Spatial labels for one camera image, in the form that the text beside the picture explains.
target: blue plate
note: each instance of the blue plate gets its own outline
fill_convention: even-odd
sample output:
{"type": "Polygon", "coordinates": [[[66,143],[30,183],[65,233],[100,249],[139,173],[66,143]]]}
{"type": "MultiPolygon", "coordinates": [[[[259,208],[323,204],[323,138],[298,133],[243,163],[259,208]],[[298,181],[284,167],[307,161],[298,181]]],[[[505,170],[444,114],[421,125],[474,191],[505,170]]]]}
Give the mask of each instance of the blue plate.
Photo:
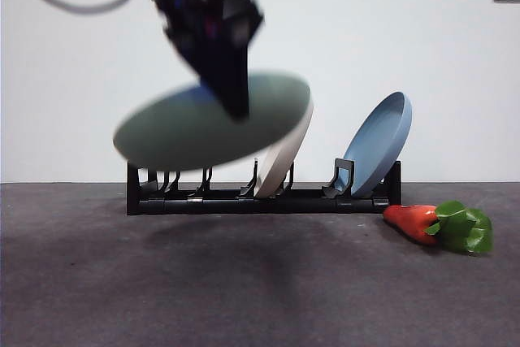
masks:
{"type": "MultiPolygon", "coordinates": [[[[388,174],[405,145],[411,124],[412,104],[400,92],[386,97],[365,119],[343,157],[354,162],[353,197],[364,197],[388,174]]],[[[340,170],[335,187],[344,189],[349,175],[340,170]]]]}

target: plate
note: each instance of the plate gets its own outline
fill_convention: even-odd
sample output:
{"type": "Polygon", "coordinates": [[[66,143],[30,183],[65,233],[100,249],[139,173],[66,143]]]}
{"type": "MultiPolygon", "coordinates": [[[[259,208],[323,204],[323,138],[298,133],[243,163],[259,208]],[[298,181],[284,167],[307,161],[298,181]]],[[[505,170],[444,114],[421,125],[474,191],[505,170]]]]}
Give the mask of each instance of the plate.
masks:
{"type": "MultiPolygon", "coordinates": [[[[353,197],[364,197],[388,174],[399,157],[412,124],[412,105],[401,92],[386,97],[365,119],[345,160],[354,162],[353,197]]],[[[335,186],[342,190],[349,173],[340,170],[335,186]]]]}
{"type": "Polygon", "coordinates": [[[270,197],[280,187],[306,136],[313,110],[314,104],[311,98],[300,123],[267,151],[266,159],[259,171],[257,184],[254,188],[256,198],[270,197]]]}
{"type": "Polygon", "coordinates": [[[134,166],[188,171],[242,158],[277,142],[306,113],[310,89],[282,72],[249,75],[249,117],[235,121],[204,85],[170,93],[129,116],[115,148],[134,166]]]}

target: white wall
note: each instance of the white wall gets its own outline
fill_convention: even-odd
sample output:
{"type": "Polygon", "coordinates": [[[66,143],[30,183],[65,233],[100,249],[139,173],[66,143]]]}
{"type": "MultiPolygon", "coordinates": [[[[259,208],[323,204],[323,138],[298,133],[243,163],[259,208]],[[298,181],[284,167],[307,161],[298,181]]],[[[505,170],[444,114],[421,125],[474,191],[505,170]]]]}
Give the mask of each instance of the white wall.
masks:
{"type": "MultiPolygon", "coordinates": [[[[334,157],[395,90],[414,104],[404,180],[520,180],[520,4],[259,2],[266,24],[250,66],[298,72],[314,95],[297,180],[330,179],[334,157]]],[[[96,17],[2,0],[2,61],[4,182],[123,181],[111,141],[120,119],[195,80],[150,0],[96,17]]],[[[247,180],[252,162],[221,167],[214,179],[247,180]]]]}

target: white plate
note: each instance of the white plate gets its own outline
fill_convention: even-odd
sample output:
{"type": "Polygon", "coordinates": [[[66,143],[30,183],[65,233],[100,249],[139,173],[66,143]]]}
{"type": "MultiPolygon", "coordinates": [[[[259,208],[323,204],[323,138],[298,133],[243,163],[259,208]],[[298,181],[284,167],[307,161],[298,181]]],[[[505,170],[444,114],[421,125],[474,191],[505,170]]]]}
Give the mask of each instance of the white plate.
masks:
{"type": "Polygon", "coordinates": [[[280,187],[282,180],[284,180],[287,171],[291,168],[291,164],[293,164],[294,158],[306,136],[313,109],[314,104],[310,97],[305,114],[298,125],[287,136],[273,144],[267,151],[266,160],[258,174],[257,184],[254,188],[255,197],[270,197],[280,187]]]}
{"type": "Polygon", "coordinates": [[[159,99],[119,127],[115,148],[136,167],[187,171],[252,154],[288,134],[306,112],[309,86],[285,73],[249,75],[249,118],[235,121],[207,88],[159,99]]]}

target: orange carrot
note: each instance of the orange carrot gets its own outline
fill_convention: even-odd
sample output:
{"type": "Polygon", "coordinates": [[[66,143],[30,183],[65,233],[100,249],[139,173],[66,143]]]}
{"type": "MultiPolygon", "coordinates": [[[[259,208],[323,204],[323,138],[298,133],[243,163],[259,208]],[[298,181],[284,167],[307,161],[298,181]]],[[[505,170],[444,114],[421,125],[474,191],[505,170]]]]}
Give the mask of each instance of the orange carrot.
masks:
{"type": "Polygon", "coordinates": [[[437,221],[435,206],[391,205],[383,212],[383,217],[419,243],[426,245],[437,243],[435,237],[424,232],[437,221]]]}

